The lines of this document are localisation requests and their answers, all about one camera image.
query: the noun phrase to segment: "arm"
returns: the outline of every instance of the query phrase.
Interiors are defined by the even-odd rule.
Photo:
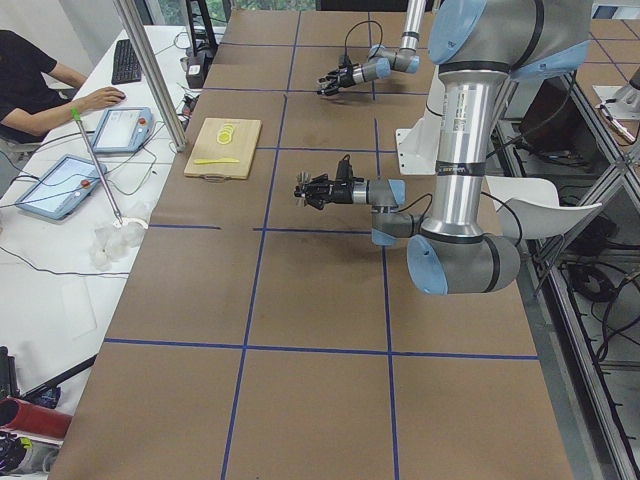
[[[87,81],[87,77],[80,72],[75,71],[73,68],[58,62],[53,70],[49,72],[53,78],[59,82],[66,83],[73,88],[80,88]]]
[[[416,50],[426,3],[427,0],[409,0],[401,45],[397,50],[388,50],[383,45],[373,45],[369,51],[369,58],[361,65],[351,62],[346,54],[345,40],[345,54],[340,56],[338,68],[318,79],[318,95],[331,96],[339,93],[341,88],[386,78],[391,75],[392,70],[415,73],[420,65],[420,57],[416,55]]]
[[[105,87],[59,107],[30,114],[20,108],[11,111],[0,123],[6,127],[20,130],[35,136],[45,135],[49,130],[64,125],[71,118],[71,109],[83,113],[117,105],[124,99],[123,92],[114,87]]]

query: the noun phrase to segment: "metal pole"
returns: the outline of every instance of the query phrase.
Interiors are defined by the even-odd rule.
[[[116,199],[113,198],[113,193],[111,193],[111,189],[109,188],[109,184],[107,183],[107,179],[105,178],[104,173],[102,172],[102,168],[100,166],[100,162],[98,161],[98,158],[96,157],[96,154],[93,153],[93,147],[91,146],[91,140],[89,140],[89,137],[87,135],[87,131],[84,129],[84,125],[82,124],[82,119],[80,118],[80,114],[78,113],[78,111],[75,108],[71,109],[71,113],[73,115],[73,119],[76,122],[76,125],[78,125],[78,129],[80,130],[80,133],[82,134],[82,139],[84,140],[84,143],[87,146],[87,150],[89,151],[89,156],[91,157],[91,160],[93,161],[93,164],[96,167],[96,172],[98,172],[98,176],[100,177],[100,182],[102,183],[102,186],[104,187],[104,191],[107,193],[107,198],[109,199],[109,203],[111,204],[111,209],[113,210],[113,214],[116,216],[116,220],[119,222],[119,224],[123,225],[122,212],[120,212],[120,208],[118,208],[118,204],[116,203]]]
[[[147,38],[147,34],[144,31],[135,3],[133,0],[113,0],[113,3],[122,21],[122,26],[126,30],[129,40],[131,40],[131,45],[136,52],[142,71],[147,77],[149,88],[158,105],[165,126],[171,135],[173,143],[176,145],[176,150],[181,152],[187,144],[187,139],[171,102],[167,85],[162,78],[160,67],[153,54],[149,38]]]

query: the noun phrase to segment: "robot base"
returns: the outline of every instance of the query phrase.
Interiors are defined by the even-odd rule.
[[[434,115],[421,118],[412,129],[396,130],[400,173],[402,175],[435,175],[439,142],[440,118]]]

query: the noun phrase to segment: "wooden cutting board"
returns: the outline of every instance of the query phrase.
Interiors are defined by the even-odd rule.
[[[245,180],[260,136],[260,120],[238,118],[207,118],[184,174],[187,177],[225,177]]]

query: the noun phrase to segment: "grid line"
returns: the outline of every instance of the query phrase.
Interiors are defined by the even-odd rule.
[[[296,25],[296,35],[295,35],[295,40],[294,40],[294,44],[298,43],[298,34],[300,32],[300,20],[302,18],[302,12],[298,12],[298,22]],[[291,52],[291,63],[289,65],[289,82],[287,83],[287,88],[289,88],[289,85],[291,83],[291,75],[293,72],[293,65],[294,65],[294,59],[295,59],[295,46]],[[257,295],[257,290],[258,290],[258,284],[260,281],[260,267],[262,264],[262,257],[264,254],[264,244],[265,244],[265,239],[267,236],[267,225],[269,223],[269,212],[271,209],[271,200],[273,198],[273,187],[275,184],[275,178],[276,178],[276,172],[278,170],[278,157],[280,154],[280,145],[282,143],[282,132],[284,131],[284,123],[285,123],[285,117],[286,117],[286,113],[287,113],[287,103],[288,103],[288,98],[287,95],[284,95],[284,103],[282,106],[282,114],[280,116],[280,129],[278,132],[278,143],[276,146],[276,154],[275,154],[275,159],[273,162],[273,169],[271,171],[271,183],[269,185],[269,194],[267,196],[267,205],[265,208],[265,212],[264,212],[264,220],[263,220],[263,230],[262,230],[262,235],[260,236],[260,247],[259,247],[259,251],[258,251],[258,260],[256,262],[256,271],[255,271],[255,275],[254,275],[254,279],[253,279],[253,287],[252,287],[252,291],[251,291],[251,303],[249,304],[249,312],[247,313],[247,326],[245,328],[245,333],[244,333],[244,341],[243,341],[243,346],[242,346],[242,354],[240,356],[240,365],[238,366],[238,376],[236,379],[236,388],[235,388],[235,392],[234,392],[234,398],[233,398],[233,406],[231,408],[231,415],[230,415],[230,420],[229,420],[229,430],[227,432],[227,443],[225,445],[225,451],[224,451],[224,458],[223,458],[223,463],[222,463],[222,471],[220,473],[220,479],[221,480],[226,480],[227,477],[227,469],[229,468],[229,456],[231,454],[231,447],[232,447],[232,441],[233,441],[233,432],[234,432],[234,428],[235,428],[235,421],[236,421],[236,416],[238,413],[238,403],[240,401],[240,391],[242,388],[242,377],[243,377],[243,373],[244,373],[244,362],[246,360],[246,356],[247,356],[247,346],[249,344],[249,336],[251,333],[251,324],[252,324],[252,320],[253,320],[253,309],[255,306],[255,300],[256,300],[256,295]]]
[[[267,351],[267,352],[294,352],[294,353],[313,353],[328,355],[369,355],[376,357],[421,357],[421,358],[450,358],[459,360],[513,360],[532,362],[538,361],[537,355],[513,355],[513,354],[492,354],[492,353],[456,353],[456,352],[402,352],[388,350],[366,350],[366,349],[342,349],[342,348],[323,348],[323,347],[296,347],[296,346],[279,346],[279,345],[242,345],[235,343],[208,343],[208,342],[180,342],[167,340],[149,340],[149,339],[132,339],[132,338],[116,338],[105,337],[105,343],[125,344],[145,346],[151,345],[156,347],[176,347],[176,348],[208,348],[223,349],[237,351]]]

